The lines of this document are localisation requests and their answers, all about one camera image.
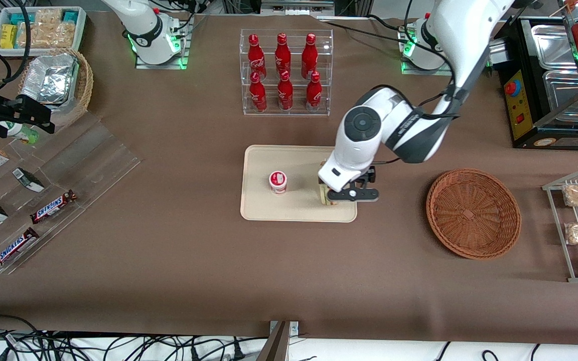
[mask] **beige tray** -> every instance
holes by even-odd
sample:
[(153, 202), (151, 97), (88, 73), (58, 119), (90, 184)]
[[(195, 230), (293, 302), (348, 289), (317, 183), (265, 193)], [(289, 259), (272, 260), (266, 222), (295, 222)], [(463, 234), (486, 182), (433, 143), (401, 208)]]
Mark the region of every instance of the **beige tray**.
[[(323, 206), (318, 169), (330, 146), (252, 145), (245, 151), (240, 214), (246, 220), (340, 222), (356, 219), (356, 203)], [(287, 174), (287, 192), (276, 195), (269, 174)]]

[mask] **stainless steel tray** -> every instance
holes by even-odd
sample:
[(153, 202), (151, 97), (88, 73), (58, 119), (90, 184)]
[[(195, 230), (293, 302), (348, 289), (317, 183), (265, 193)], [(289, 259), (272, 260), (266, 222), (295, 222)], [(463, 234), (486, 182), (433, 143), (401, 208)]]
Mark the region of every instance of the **stainless steel tray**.
[[(578, 73), (576, 71), (546, 71), (543, 74), (546, 94), (550, 110), (555, 110), (559, 105), (569, 101), (578, 93)], [(572, 105), (558, 117), (560, 121), (578, 123), (578, 103)]]
[(536, 25), (532, 38), (539, 55), (539, 64), (546, 70), (576, 69), (574, 56), (563, 25)]

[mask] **emergency stop button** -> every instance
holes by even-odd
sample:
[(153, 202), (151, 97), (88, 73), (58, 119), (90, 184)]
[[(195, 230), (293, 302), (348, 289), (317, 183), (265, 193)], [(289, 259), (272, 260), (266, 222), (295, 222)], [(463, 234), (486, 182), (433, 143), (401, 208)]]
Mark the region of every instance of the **emergency stop button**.
[(505, 84), (505, 94), (509, 96), (517, 96), (521, 92), (521, 82), (518, 80), (514, 80), (513, 82), (509, 82)]

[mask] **wicker basket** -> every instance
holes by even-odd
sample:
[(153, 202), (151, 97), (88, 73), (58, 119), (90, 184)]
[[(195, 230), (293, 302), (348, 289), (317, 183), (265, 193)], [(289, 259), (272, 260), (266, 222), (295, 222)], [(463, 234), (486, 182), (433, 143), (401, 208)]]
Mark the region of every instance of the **wicker basket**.
[(477, 169), (441, 175), (427, 194), (427, 219), (436, 237), (473, 260), (502, 256), (516, 243), (521, 214), (512, 193)]
[[(88, 109), (90, 102), (90, 95), (92, 94), (92, 69), (86, 61), (86, 58), (79, 53), (68, 48), (52, 49), (50, 55), (60, 55), (60, 54), (70, 54), (76, 57), (80, 61), (80, 69), (77, 74), (77, 83), (75, 85), (75, 99), (77, 103), (73, 110), (67, 112), (66, 114), (53, 114), (51, 121), (57, 126), (67, 126), (79, 119)], [(28, 66), (21, 75), (21, 83), (19, 83), (19, 92), (24, 86), (26, 80), (26, 75), (28, 74)]]

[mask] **yellow panel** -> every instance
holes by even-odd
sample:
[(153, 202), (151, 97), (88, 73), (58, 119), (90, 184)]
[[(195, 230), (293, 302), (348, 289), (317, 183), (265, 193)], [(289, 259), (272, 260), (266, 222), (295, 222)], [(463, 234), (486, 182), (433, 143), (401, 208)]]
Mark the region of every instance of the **yellow panel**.
[(507, 115), (512, 124), (512, 136), (514, 140), (517, 140), (532, 129), (532, 116), (530, 115), (530, 106), (528, 105), (527, 94), (525, 94), (521, 71), (512, 76), (507, 84), (514, 82), (514, 80), (521, 83), (521, 91), (517, 96), (505, 94), (505, 103), (507, 104)]

